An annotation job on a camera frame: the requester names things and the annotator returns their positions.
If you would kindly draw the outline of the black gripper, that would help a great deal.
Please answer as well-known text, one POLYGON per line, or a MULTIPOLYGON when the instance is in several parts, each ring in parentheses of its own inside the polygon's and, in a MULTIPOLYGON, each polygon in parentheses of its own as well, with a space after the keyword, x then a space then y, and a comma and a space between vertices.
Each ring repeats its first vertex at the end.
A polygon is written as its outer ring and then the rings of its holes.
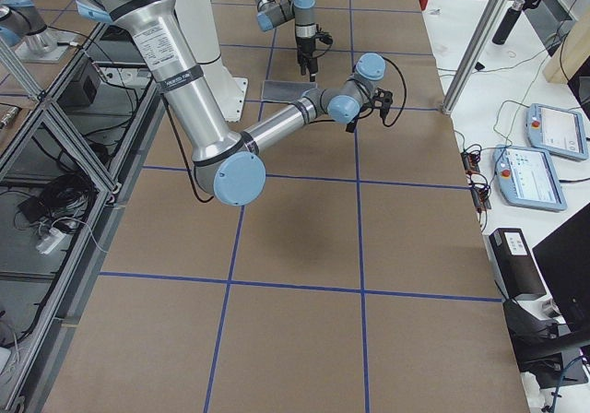
POLYGON ((301 75, 306 76, 309 72, 309 80, 314 81, 318 72, 318 57, 314 55, 316 42, 320 41, 328 46, 329 50, 333 44, 330 34, 314 34, 312 37, 296 37, 297 61, 301 69, 301 75))
POLYGON ((375 110, 379 112, 383 126, 392 127, 393 124, 387 124, 386 118, 393 106, 393 92, 382 88, 377 88, 369 101, 360 107, 360 111, 353 120, 346 125, 348 133, 354 133, 358 121, 369 117, 375 110))

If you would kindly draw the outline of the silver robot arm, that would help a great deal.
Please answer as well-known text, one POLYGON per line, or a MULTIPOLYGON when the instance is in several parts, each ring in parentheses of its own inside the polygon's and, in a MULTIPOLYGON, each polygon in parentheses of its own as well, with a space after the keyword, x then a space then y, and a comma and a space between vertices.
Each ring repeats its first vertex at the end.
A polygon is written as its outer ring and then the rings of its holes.
POLYGON ((87 19, 126 30, 189 138, 192 178, 230 206, 257 198, 266 182, 259 154, 327 115, 351 123, 384 78, 381 55, 366 53, 340 88, 311 88, 242 132, 229 128, 244 89, 221 60, 211 0, 77 0, 87 19))
POLYGON ((297 63, 301 75, 314 82, 319 70, 318 59, 333 44, 331 34, 316 21, 316 0, 254 0, 257 23, 261 31, 270 31, 294 21, 297 63))

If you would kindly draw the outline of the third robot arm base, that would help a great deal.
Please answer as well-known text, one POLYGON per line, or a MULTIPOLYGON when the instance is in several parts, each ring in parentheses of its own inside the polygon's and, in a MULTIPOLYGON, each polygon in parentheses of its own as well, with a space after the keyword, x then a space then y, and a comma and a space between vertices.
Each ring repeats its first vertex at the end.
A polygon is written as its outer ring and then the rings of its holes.
POLYGON ((1 39, 24 63, 59 63, 76 37, 51 30, 31 0, 1 0, 1 39))

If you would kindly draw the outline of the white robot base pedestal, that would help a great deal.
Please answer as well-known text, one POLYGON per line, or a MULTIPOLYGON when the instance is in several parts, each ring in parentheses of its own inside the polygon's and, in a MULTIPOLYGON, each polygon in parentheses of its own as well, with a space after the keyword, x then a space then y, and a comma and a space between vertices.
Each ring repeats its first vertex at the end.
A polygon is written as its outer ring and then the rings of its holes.
POLYGON ((175 11, 224 119, 240 121, 248 80, 233 77, 222 61, 211 0, 176 0, 175 11))

